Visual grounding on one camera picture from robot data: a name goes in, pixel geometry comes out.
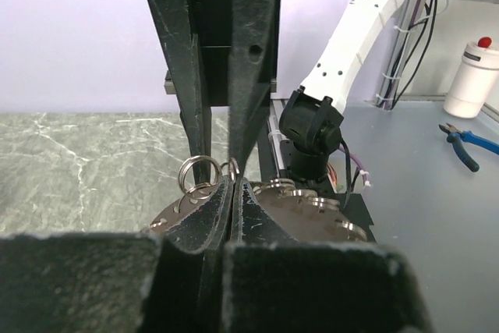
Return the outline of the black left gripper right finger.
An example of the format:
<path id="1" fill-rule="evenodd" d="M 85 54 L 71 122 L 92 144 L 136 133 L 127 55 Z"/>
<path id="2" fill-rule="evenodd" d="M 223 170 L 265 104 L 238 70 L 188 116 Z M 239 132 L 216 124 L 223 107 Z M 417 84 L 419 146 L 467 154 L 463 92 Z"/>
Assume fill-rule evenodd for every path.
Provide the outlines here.
<path id="1" fill-rule="evenodd" d="M 235 187 L 223 251 L 224 332 L 430 332 L 407 259 L 376 243 L 297 243 Z"/>

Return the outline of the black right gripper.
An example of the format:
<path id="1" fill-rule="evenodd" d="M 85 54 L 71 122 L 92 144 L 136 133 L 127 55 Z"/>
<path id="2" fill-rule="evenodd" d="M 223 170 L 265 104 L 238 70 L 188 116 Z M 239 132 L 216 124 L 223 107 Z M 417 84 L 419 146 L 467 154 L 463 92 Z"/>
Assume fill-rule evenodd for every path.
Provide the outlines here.
<path id="1" fill-rule="evenodd" d="M 229 106 L 243 175 L 277 76 L 281 0 L 147 0 L 192 156 L 211 155 L 211 108 Z"/>

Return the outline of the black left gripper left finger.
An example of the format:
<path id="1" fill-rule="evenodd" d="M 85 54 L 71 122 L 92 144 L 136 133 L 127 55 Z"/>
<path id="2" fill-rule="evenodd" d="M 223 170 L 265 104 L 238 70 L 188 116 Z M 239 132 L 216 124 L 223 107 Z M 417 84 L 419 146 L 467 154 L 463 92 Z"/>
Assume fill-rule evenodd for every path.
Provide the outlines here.
<path id="1" fill-rule="evenodd" d="M 217 332 L 234 185 L 163 234 L 1 239 L 4 332 Z"/>

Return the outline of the round metal key organizer disc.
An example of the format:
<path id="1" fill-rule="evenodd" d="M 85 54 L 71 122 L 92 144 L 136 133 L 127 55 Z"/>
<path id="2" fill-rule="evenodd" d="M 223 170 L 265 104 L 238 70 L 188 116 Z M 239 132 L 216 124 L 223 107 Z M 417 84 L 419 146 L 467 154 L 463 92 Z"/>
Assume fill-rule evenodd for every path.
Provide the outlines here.
<path id="1" fill-rule="evenodd" d="M 225 175 L 223 167 L 228 169 Z M 242 181 L 239 166 L 197 155 L 181 165 L 177 183 L 182 196 L 168 205 L 144 233 L 167 235 L 193 251 L 214 238 L 218 229 L 246 243 L 277 241 L 366 242 L 367 231 L 348 219 L 340 203 L 314 190 L 299 189 L 290 179 Z"/>

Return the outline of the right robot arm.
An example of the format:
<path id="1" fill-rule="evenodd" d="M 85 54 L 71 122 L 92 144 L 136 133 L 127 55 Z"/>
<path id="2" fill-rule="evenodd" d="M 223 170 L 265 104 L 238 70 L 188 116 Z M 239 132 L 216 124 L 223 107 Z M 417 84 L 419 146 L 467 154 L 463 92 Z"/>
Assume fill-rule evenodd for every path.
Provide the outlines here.
<path id="1" fill-rule="evenodd" d="M 352 84 L 386 22 L 406 0 L 355 0 L 281 114 L 288 175 L 327 179 Z M 147 0 L 192 156 L 211 154 L 211 109 L 229 107 L 228 155 L 245 168 L 271 106 L 281 0 Z"/>

